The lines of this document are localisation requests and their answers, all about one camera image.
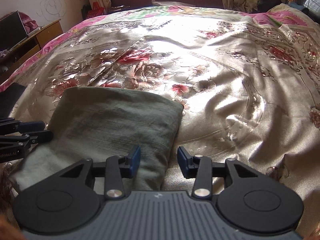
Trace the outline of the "olive green pants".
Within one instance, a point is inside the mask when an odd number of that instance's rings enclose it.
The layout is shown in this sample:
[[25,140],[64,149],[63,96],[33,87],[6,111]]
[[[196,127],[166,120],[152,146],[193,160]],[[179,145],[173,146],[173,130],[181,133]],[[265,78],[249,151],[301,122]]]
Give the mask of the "olive green pants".
[[72,87],[49,123],[52,141],[36,146],[10,175],[18,191],[80,161],[103,162],[141,149],[137,175],[125,191],[159,190],[183,113],[182,104],[121,88]]

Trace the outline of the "wooden side cabinet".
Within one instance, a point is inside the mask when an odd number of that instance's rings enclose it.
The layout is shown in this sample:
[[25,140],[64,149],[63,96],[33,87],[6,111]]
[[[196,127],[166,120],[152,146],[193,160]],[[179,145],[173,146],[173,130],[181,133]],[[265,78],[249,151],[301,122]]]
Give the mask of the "wooden side cabinet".
[[38,53],[49,41],[63,34],[60,19],[41,28],[31,36],[14,46],[8,54],[1,58],[1,83],[27,59]]

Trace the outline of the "black monitor screen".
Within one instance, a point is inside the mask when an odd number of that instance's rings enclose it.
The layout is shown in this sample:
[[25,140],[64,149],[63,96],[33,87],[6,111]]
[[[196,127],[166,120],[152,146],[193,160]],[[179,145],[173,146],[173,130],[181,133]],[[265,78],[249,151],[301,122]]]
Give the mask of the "black monitor screen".
[[18,11],[12,12],[1,18],[0,21],[0,50],[11,50],[19,44],[28,33],[23,25]]

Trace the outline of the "floral beige bedspread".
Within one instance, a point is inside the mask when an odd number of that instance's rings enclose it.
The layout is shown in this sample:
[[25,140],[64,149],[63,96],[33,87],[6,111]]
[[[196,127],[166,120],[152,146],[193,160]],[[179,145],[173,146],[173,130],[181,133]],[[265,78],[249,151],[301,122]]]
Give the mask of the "floral beige bedspread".
[[278,5],[250,15],[149,7],[85,20],[5,82],[25,87],[10,116],[48,125],[65,90],[121,88],[183,106],[160,189],[191,189],[176,150],[227,158],[296,191],[298,232],[319,235],[319,25]]

